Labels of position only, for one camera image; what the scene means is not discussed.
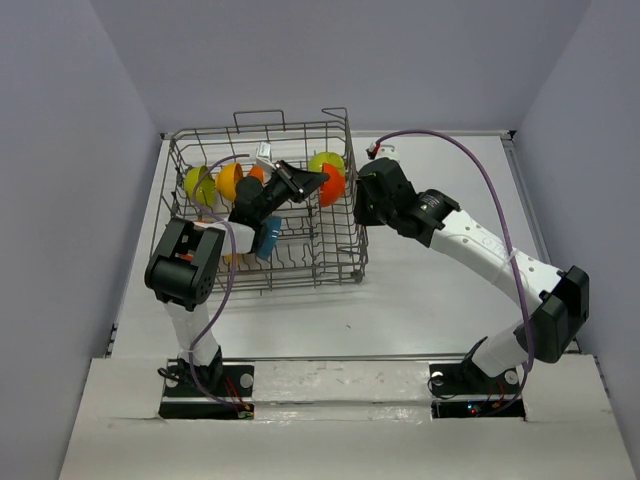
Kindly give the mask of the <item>lime green bowl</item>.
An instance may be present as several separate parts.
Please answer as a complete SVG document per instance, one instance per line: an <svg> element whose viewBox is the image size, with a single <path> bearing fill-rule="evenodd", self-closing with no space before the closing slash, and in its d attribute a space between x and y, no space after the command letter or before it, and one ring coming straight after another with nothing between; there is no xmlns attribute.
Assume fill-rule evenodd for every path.
<svg viewBox="0 0 640 480"><path fill-rule="evenodd" d="M213 207L216 200L216 183L205 165L193 167L186 173L184 190L192 204Z"/></svg>
<svg viewBox="0 0 640 480"><path fill-rule="evenodd" d="M308 169L313 172L322 172L325 164L336 168L342 176L345 176L344 159L335 152L316 153L308 163Z"/></svg>

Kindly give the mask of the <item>orange-red bowl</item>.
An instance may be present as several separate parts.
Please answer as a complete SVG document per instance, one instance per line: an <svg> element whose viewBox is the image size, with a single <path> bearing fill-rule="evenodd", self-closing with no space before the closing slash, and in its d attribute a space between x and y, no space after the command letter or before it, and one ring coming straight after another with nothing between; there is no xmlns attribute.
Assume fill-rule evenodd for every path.
<svg viewBox="0 0 640 480"><path fill-rule="evenodd" d="M206 222L190 222L179 237L176 257L191 262L202 240L204 232L212 226Z"/></svg>
<svg viewBox="0 0 640 480"><path fill-rule="evenodd" d="M322 172L328 175L328 179L320 188L319 195L319 205L324 208L333 205L344 195L346 179L341 170L330 163L322 165Z"/></svg>

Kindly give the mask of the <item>round white bowl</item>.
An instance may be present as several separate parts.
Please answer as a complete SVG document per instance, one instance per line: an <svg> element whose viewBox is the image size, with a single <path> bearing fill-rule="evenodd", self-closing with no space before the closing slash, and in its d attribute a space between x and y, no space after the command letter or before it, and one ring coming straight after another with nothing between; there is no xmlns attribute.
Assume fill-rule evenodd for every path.
<svg viewBox="0 0 640 480"><path fill-rule="evenodd" d="M257 180L259 180L261 183L265 182L265 172L264 170L258 166L258 165L254 165L251 170L248 173L249 177L253 177L256 178Z"/></svg>

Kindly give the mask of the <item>blue bowl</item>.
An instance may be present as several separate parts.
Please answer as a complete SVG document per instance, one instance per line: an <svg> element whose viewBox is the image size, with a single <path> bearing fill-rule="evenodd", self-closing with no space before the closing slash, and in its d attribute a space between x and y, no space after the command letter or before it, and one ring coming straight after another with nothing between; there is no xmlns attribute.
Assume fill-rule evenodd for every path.
<svg viewBox="0 0 640 480"><path fill-rule="evenodd" d="M271 256L281 231L281 218L269 216L262 223L254 239L254 254L261 260Z"/></svg>

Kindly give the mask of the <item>yellow bowl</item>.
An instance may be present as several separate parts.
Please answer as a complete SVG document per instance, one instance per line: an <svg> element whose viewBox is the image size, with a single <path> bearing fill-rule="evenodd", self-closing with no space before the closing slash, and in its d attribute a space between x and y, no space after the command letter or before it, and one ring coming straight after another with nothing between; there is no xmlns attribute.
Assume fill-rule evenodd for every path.
<svg viewBox="0 0 640 480"><path fill-rule="evenodd" d="M231 267L232 264L236 265L236 268L239 268L242 265L243 255L242 254L228 254L223 258L223 262L228 267Z"/></svg>
<svg viewBox="0 0 640 480"><path fill-rule="evenodd" d="M240 163L233 162L222 167L215 179L216 188L221 197L234 202L237 195L237 184L243 178L244 172Z"/></svg>

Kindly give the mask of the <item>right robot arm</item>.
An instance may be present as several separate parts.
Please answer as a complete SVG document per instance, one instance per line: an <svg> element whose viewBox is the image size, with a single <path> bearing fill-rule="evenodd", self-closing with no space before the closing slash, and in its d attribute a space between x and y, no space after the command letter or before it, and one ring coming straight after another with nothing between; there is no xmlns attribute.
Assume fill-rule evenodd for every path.
<svg viewBox="0 0 640 480"><path fill-rule="evenodd" d="M479 340L454 382L482 392L505 371L529 359L553 364L589 316L589 277L573 266L562 271L503 241L436 189L416 192L399 163L389 158L362 167L354 215L363 226L386 225L399 235L444 254L527 308L520 323Z"/></svg>

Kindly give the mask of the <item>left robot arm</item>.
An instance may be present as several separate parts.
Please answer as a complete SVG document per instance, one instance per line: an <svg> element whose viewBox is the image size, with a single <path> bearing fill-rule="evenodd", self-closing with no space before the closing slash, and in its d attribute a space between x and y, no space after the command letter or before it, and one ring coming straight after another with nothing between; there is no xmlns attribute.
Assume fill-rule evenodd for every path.
<svg viewBox="0 0 640 480"><path fill-rule="evenodd" d="M229 300L237 257L268 258L281 225L274 212L289 201L303 202L330 180L325 171L302 170L285 161L263 168L270 171L267 182L254 176L237 182L226 218L194 198L195 206L215 221L171 219L144 273L145 286L170 316L179 345L178 372L162 374L210 398L223 380L222 349L212 327Z"/></svg>

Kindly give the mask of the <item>metal rail at front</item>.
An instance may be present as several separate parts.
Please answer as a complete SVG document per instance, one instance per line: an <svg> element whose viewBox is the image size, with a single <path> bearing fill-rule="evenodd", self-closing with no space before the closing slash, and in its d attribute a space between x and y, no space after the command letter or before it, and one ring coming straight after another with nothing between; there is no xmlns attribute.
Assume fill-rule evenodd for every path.
<svg viewBox="0 0 640 480"><path fill-rule="evenodd" d="M258 361L435 361L459 362L464 353L378 354L378 355L319 355L319 356L258 356L226 357L232 362Z"/></svg>

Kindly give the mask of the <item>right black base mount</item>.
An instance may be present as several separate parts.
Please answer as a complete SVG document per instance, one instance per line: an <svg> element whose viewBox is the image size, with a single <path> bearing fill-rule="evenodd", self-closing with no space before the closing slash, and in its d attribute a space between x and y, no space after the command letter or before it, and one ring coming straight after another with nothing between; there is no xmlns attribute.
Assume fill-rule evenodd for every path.
<svg viewBox="0 0 640 480"><path fill-rule="evenodd" d="M432 397L433 419L470 419L483 417L526 417L524 403L513 400L520 390L520 378L509 369L496 378L469 383L461 376L458 363L429 365L427 387Z"/></svg>

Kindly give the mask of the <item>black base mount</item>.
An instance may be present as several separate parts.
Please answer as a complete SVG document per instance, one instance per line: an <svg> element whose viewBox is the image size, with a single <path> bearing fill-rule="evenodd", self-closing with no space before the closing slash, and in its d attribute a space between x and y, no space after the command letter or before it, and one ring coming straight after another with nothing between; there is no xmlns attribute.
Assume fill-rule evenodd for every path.
<svg viewBox="0 0 640 480"><path fill-rule="evenodd" d="M255 368L251 364L225 363L215 386L201 381L205 395L194 383L189 368L170 360L157 369L163 379L159 416L169 420L252 420Z"/></svg>
<svg viewBox="0 0 640 480"><path fill-rule="evenodd" d="M526 417L524 403L513 400L520 390L520 378L509 369L496 378L469 383L461 376L458 363L429 365L427 387L432 397L433 419L470 419L483 417Z"/></svg>

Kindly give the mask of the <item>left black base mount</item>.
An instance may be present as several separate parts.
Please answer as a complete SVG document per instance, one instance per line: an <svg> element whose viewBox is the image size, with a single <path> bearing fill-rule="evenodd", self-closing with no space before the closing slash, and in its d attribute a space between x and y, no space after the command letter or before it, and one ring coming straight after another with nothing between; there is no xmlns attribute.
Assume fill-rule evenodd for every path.
<svg viewBox="0 0 640 480"><path fill-rule="evenodd" d="M163 379L159 416L169 420L252 420L255 368L251 364L225 363L215 386L201 381L205 395L194 383L189 368L170 360L157 369Z"/></svg>

